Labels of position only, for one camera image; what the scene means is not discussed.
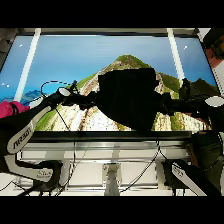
blue sky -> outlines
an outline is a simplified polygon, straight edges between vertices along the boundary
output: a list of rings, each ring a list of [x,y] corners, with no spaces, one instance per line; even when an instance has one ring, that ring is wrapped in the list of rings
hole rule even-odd
[[[31,36],[16,37],[0,73],[0,98],[15,95],[31,40]],[[202,78],[216,85],[200,42],[191,38],[176,38],[176,42],[185,77],[192,81]],[[157,71],[177,77],[167,37],[41,36],[24,93],[39,90],[49,80],[79,81],[122,54],[134,55]],[[57,87],[46,85],[44,92],[53,93]]]

rocky slope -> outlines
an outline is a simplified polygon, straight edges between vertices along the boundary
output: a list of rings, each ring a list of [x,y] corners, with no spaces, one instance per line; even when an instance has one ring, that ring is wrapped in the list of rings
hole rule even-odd
[[[80,81],[80,93],[88,95],[91,91],[98,91],[98,76],[103,75],[108,71],[123,70],[123,69],[137,69],[142,67],[150,67],[138,58],[131,55],[122,55],[117,58],[112,64],[105,67],[89,79]],[[160,81],[156,91],[159,93],[170,92],[172,98],[179,98],[177,89],[179,88],[178,79],[162,73],[156,73],[157,80]],[[131,129],[118,124],[107,116],[105,116],[97,107],[82,111],[78,105],[72,107],[60,107],[60,114],[64,118],[66,124],[72,131],[130,131]],[[169,117],[158,113],[153,125],[153,130],[156,131],[170,131],[170,130],[205,130],[208,127],[186,114],[176,113],[175,116]],[[57,113],[52,115],[47,123],[43,122],[38,130],[63,131],[67,130],[63,121]]]

screen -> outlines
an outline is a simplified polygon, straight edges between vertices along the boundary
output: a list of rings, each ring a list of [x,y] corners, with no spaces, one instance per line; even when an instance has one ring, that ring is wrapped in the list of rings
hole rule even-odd
[[[0,99],[13,101],[18,92],[21,74],[32,45],[32,36],[17,36],[0,73]],[[185,78],[195,82],[203,79],[217,88],[214,75],[197,38],[178,38],[175,42]],[[78,82],[81,94],[98,91],[98,75],[108,71],[153,67],[160,81],[156,91],[170,92],[178,99],[180,79],[168,37],[57,35],[40,36],[32,58],[20,102],[24,105],[41,96],[44,82],[56,80]],[[62,84],[51,83],[43,88],[46,95],[54,93]],[[58,111],[71,131],[131,131],[129,127],[109,119],[97,107],[80,110],[78,105],[58,106]],[[207,130],[202,120],[188,114],[174,116],[157,113],[152,130]],[[67,131],[54,110],[44,115],[36,126],[38,131]]]

pink glove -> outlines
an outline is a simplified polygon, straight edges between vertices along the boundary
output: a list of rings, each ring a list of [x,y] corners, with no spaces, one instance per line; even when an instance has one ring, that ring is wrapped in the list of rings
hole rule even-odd
[[[12,104],[14,104],[18,108],[18,110],[13,109]],[[19,113],[22,113],[29,109],[30,109],[29,106],[24,106],[23,104],[17,101],[12,101],[12,102],[3,101],[2,103],[0,103],[0,118],[12,116],[14,115],[14,112],[17,112],[17,111]]]

mountain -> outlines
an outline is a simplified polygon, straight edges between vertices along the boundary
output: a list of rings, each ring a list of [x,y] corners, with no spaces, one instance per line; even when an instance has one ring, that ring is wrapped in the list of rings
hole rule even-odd
[[[41,96],[41,92],[39,90],[33,90],[33,91],[29,91],[27,93],[25,93],[21,99],[21,103],[22,104],[26,104],[28,103],[29,101],[32,101],[38,97]],[[8,102],[11,102],[14,100],[14,97],[7,97],[7,98],[3,98],[3,99],[0,99],[0,102],[2,101],[8,101]]]
[[[106,72],[123,69],[150,68],[151,66],[132,55],[121,55],[112,64],[103,68],[78,83],[78,89],[82,95],[88,95],[91,91],[98,91],[98,76]],[[170,92],[173,99],[178,99],[179,80],[168,74],[156,72],[159,85],[156,87],[158,93]],[[72,131],[130,131],[129,127],[112,121],[105,116],[97,107],[82,111],[78,105],[72,107],[58,108],[67,126]],[[183,113],[175,113],[174,116],[157,113],[152,130],[207,130],[209,127],[195,118]],[[38,123],[36,130],[63,131],[67,130],[63,121],[56,112],[46,114]]]

